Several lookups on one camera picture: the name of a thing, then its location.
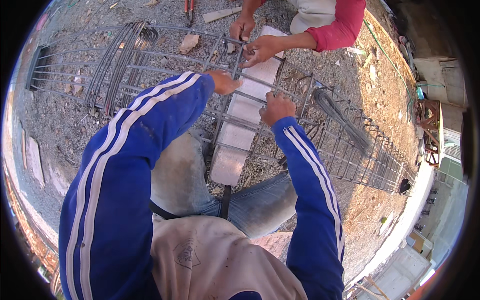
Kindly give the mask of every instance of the sleeve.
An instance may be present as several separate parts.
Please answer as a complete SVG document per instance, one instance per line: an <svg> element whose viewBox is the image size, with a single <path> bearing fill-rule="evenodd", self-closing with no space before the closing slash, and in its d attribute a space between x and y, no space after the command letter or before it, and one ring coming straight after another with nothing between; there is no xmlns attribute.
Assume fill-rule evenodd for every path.
<svg viewBox="0 0 480 300"><path fill-rule="evenodd" d="M287 157L298 195L297 227L288 249L287 267L300 280L309 299L341 299L344 235L332 183L315 147L293 117L280 119L272 131Z"/></svg>
<svg viewBox="0 0 480 300"><path fill-rule="evenodd" d="M214 88L210 75L169 78L142 91L87 144L60 216L66 298L141 298L151 292L139 291L154 286L147 284L151 170L162 150L200 116Z"/></svg>
<svg viewBox="0 0 480 300"><path fill-rule="evenodd" d="M330 25L310 27L318 52L349 47L355 43L362 25L365 0L336 0L335 20Z"/></svg>

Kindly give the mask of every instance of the person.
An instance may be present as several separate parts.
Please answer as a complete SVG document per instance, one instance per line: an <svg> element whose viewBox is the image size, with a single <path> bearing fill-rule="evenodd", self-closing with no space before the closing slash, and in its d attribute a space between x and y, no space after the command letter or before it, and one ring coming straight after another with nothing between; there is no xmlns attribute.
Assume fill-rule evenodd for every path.
<svg viewBox="0 0 480 300"><path fill-rule="evenodd" d="M230 26L230 37L248 41L255 28L253 13L266 0L243 0L238 19ZM243 46L249 68L264 62L275 54L293 48L313 49L318 52L349 47L360 32L365 0L288 0L298 13L290 24L290 36L264 35Z"/></svg>
<svg viewBox="0 0 480 300"><path fill-rule="evenodd" d="M344 235L335 193L282 94L268 93L260 114L291 179L280 174L233 194L228 220L218 217L221 202L203 178L203 139L191 126L213 92L240 85L223 71L171 77L92 137L60 216L67 299L341 298ZM152 214L151 200L179 217ZM297 227L285 266L250 238L272 232L293 207Z"/></svg>

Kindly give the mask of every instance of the gravel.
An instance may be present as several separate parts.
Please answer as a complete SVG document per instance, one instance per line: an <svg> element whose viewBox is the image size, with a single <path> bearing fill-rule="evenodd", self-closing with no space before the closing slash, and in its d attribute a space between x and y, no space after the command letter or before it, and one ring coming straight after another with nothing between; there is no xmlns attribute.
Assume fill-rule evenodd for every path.
<svg viewBox="0 0 480 300"><path fill-rule="evenodd" d="M114 0L89 0L79 1L71 8L62 6L59 11L47 21L45 28L38 33L31 35L32 44L45 43L47 40L53 40L74 32L93 29L97 27L107 27L123 25L127 22L146 19L151 24L170 24L174 26L185 26L183 2L178 0L161 0L159 4L149 8L143 7L143 3L133 0L119 2L115 7L109 7L114 4ZM202 14L213 12L220 9L233 8L241 5L240 0L202 0L196 2L193 27L199 30L209 32L228 32L230 24L235 20L238 14L225 17L223 19L205 24ZM374 15L385 26L385 21L381 19L382 8L375 0L367 1L367 7L372 7ZM256 36L262 25L270 25L283 32L289 33L290 20L295 15L295 8L287 1L269 0L254 15L257 26L252 32ZM367 21L373 24L375 33L378 35L380 43L392 60L399 66L402 59L390 47L390 40L379 30L378 24L367 17ZM80 47L106 47L109 41L114 37L111 34L114 30L97 31L91 35L79 36L73 42L61 42L56 45L56 49L68 50ZM178 46L185 36L185 32L172 32L168 30L159 30L159 42L156 50L166 53L178 53ZM190 57L204 58L211 50L215 39L203 38L199 44L189 53ZM32 51L24 50L23 73L20 72L19 80L25 78L25 68L29 66L30 57L35 47L28 46ZM359 38L355 44L356 47L365 50L368 53L377 47L372 36L365 25L362 26ZM232 66L235 61L235 54L226 55L222 63ZM400 151L408 158L413 165L416 157L417 140L413 124L406 122L405 118L398 119L398 112L406 115L407 94L399 77L395 75L393 67L388 62L386 56L380 54L380 59L372 55L370 64L374 65L378 78L373 82L370 78L370 67L363 67L365 59L353 54L349 56L345 49L335 51L325 51L314 53L306 49L293 49L285 51L285 58L295 65L302 66L309 72L318 75L325 85L335 86L336 91L351 99L358 107L364 109L367 116L372 117L375 123L380 125L387 135L393 136L393 141L399 147ZM62 57L52 58L51 61L98 61L99 52L91 51L87 54L72 54ZM195 63L181 61L175 58L165 58L162 56L150 57L147 65L165 67L174 72L183 72L185 70L198 71L201 66ZM78 71L74 67L65 67L62 72L76 74ZM82 67L82 75L92 75L93 68ZM401 69L404 78L408 82L411 93L414 94L414 83L409 81L406 76L406 70ZM144 71L140 77L140 83L145 86L152 86L165 79L167 75L159 75L157 72ZM295 86L300 75L294 71L285 69L284 78L281 86L288 86L289 89ZM23 86L24 82L19 81L17 86ZM300 83L299 87L305 93L304 85ZM372 88L368 93L366 84ZM83 97L86 88L80 93ZM49 161L55 167L58 167L64 173L64 177L71 182L80 165L82 151L90 138L105 124L110 121L107 117L97 111L90 111L81 103L73 100L67 100L64 97L53 93L34 92L33 100L27 98L26 91L15 91L16 97L23 99L15 104L15 109L19 119L24 125L27 133L36 138L40 145L41 157L43 161ZM220 109L224 98L214 95L208 101L208 107ZM324 116L321 113L315 114L309 112L309 118L320 122ZM195 128L206 130L210 136L213 136L216 126L216 120L202 115L194 124ZM259 151L262 154L271 155L276 149L275 142L271 138L262 138L259 141ZM277 158L281 158L282 153L277 153ZM244 187L257 184L267 178L270 178L281 171L278 163L260 157L249 157L240 176L240 181L233 192ZM63 196L48 183L44 191L38 191L38 203L34 207L47 214L46 218L49 225L58 231L58 222L60 207ZM343 218L344 231L346 233L345 241L345 281L351 280L373 257L376 250L381 246L385 237L378 236L380 228L380 219L394 211L397 216L403 210L406 203L406 197L397 194L376 190L369 187L356 185L344 180L332 180L336 190L340 212ZM208 181L211 192L221 197L223 186ZM296 225L296 215L288 220L280 228L281 230L293 230Z"/></svg>

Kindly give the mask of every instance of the pliers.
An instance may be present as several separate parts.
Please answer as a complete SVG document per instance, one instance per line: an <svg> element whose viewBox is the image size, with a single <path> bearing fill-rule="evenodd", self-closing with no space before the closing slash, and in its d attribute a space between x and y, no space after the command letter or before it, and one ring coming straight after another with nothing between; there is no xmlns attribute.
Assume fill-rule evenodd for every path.
<svg viewBox="0 0 480 300"><path fill-rule="evenodd" d="M188 10L188 0L185 0L185 20L187 21L187 27L191 27L193 21L193 0L190 1L190 10Z"/></svg>

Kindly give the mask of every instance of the red shirt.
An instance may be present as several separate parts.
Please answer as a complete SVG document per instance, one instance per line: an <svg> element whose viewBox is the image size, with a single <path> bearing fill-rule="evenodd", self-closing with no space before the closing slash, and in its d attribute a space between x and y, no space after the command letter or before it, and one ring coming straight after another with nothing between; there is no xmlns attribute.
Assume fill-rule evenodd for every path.
<svg viewBox="0 0 480 300"><path fill-rule="evenodd" d="M305 32L317 42L318 52L352 46L359 35L364 11L365 0L336 0L335 21L318 28L310 27Z"/></svg>

